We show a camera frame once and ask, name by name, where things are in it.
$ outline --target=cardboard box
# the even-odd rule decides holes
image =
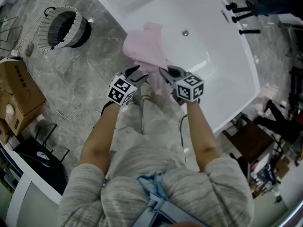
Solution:
[[[10,127],[5,122],[5,120],[0,119],[0,141],[2,145],[5,145],[8,142],[10,135],[11,135]]]
[[[0,61],[0,118],[18,135],[39,114],[45,98],[22,61]],[[14,107],[13,117],[6,116],[6,105]]]
[[[287,156],[284,156],[282,160],[286,163],[286,165],[290,164],[290,159],[288,159]]]
[[[278,160],[276,164],[276,175],[282,179],[288,173],[289,167],[283,160]]]

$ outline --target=wall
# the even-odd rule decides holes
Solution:
[[[289,209],[295,208],[303,200],[303,164],[298,167],[289,164],[289,172],[279,187],[283,201]]]
[[[9,203],[13,195],[0,183],[0,219],[5,220]]]
[[[23,199],[17,227],[55,227],[58,205],[43,194],[33,183]]]
[[[275,204],[276,197],[268,193],[254,200],[255,216],[251,227],[270,227],[288,210],[283,201]]]
[[[303,226],[303,201],[293,209],[289,209],[271,227],[302,227]]]

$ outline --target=white wall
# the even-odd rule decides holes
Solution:
[[[58,226],[57,212],[58,205],[31,183],[21,205],[17,227]]]
[[[303,200],[303,164],[296,167],[291,162],[289,168],[279,189],[286,206],[292,209]]]
[[[2,219],[2,221],[5,221],[12,196],[13,195],[0,183],[0,219]]]
[[[283,201],[275,204],[276,197],[268,193],[254,200],[255,216],[250,227],[270,227],[288,210]]]

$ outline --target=tile floor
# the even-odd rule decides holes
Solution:
[[[21,52],[23,58],[26,44],[33,40],[34,51],[26,62],[37,85],[54,106],[65,116],[75,117],[83,109],[101,111],[107,102],[105,94],[116,72],[132,61],[122,53],[125,32],[97,0],[59,0],[56,6],[73,6],[87,19],[93,19],[92,34],[89,40],[79,48],[64,48],[51,52],[39,50],[35,31],[39,23],[32,24],[51,6],[55,0],[17,0],[14,5],[6,5],[0,12],[0,19],[18,16],[14,25],[22,25],[26,34],[25,45]],[[245,0],[235,1],[245,6]],[[274,17],[251,17],[242,20],[244,27],[262,30],[260,35],[247,35],[262,87],[261,94],[244,110],[250,117],[256,115],[256,106],[265,102],[270,94],[276,101],[287,100],[290,85],[288,71],[294,61],[286,57],[289,42],[285,29],[275,23]],[[7,43],[0,43],[2,48],[10,49],[18,38],[20,30],[9,35]],[[0,51],[0,56],[9,52]],[[155,99],[171,119],[178,123],[182,112],[169,110],[161,98]],[[58,128],[48,141],[48,147],[61,158],[66,149],[70,150],[63,164],[69,175],[76,166],[84,141],[99,118],[98,112],[84,112],[73,121],[61,117],[46,102],[43,115],[49,123],[58,124]],[[187,121],[184,121],[185,145],[190,145]],[[221,150],[225,153],[236,149],[222,135],[217,134]],[[192,153],[188,155],[189,167],[195,169]]]

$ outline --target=gray sweater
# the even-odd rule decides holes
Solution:
[[[137,146],[114,157],[105,186],[98,167],[83,164],[73,170],[59,206],[59,226],[131,226],[149,201],[137,176],[163,172],[168,159],[176,168],[165,173],[161,186],[172,203],[212,227],[250,225],[253,199],[235,160],[213,160],[198,173],[168,150]]]

